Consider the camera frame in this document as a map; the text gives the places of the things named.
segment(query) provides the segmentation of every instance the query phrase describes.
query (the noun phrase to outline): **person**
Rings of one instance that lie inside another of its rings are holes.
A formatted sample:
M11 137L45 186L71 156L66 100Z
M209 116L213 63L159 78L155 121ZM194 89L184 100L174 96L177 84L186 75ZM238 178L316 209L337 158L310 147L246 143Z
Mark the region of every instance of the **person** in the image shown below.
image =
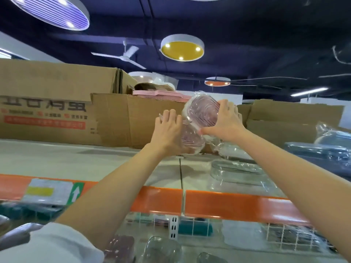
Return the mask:
M30 242L0 252L6 263L101 263L103 250L123 222L139 190L166 156L185 151L182 117L165 110L151 142L103 178L56 221L31 233ZM220 101L215 126L200 134L239 145L259 164L311 223L351 261L351 183L246 130L237 107Z

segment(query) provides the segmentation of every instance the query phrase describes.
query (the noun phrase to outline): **dark ceiling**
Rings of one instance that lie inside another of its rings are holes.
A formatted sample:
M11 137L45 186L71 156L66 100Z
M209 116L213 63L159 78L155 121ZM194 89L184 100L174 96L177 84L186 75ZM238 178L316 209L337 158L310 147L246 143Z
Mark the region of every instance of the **dark ceiling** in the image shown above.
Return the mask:
M332 52L336 46L340 61L351 62L351 0L81 2L90 13L90 27L77 32L48 25L0 0L0 31L67 63L140 71L90 53L122 55L126 40L140 48L134 61L180 79L180 90L291 100L294 92L327 86L319 96L351 100L351 65L337 62ZM204 56L192 62L165 58L161 40L179 33L202 39ZM320 77L338 74L344 75ZM211 76L229 77L234 85L206 86L204 79ZM299 79L257 79L277 76Z

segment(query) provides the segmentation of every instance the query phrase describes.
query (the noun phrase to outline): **orange shelf edge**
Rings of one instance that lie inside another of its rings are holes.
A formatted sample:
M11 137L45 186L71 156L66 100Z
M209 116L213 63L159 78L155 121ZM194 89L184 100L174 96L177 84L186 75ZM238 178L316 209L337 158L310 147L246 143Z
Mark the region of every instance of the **orange shelf edge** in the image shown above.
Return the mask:
M85 185L82 195L98 183L92 181L0 174L0 200L19 201L33 178L83 182ZM182 189L143 186L132 205L131 211L180 216L182 213L182 199Z
M310 225L289 199L186 190L185 216Z

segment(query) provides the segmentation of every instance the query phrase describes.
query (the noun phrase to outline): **hand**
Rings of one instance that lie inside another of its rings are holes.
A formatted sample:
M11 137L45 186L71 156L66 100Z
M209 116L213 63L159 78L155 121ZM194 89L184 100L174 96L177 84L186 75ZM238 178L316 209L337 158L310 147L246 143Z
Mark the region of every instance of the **hand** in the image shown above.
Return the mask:
M199 134L216 136L224 141L234 141L238 132L246 131L243 118L238 107L228 100L218 101L220 104L217 123L213 127L200 129Z
M156 118L150 145L154 149L159 149L164 157L193 153L189 147L182 144L182 126L181 115L177 115L175 110L165 110L162 122L159 117Z

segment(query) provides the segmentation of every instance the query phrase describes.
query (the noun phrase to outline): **yellow highlight on label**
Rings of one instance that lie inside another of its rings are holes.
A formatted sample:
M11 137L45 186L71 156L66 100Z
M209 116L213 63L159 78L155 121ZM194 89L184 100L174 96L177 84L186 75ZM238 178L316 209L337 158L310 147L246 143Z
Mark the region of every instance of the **yellow highlight on label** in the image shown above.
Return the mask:
M26 195L51 196L53 193L54 193L54 188L29 186L27 189Z

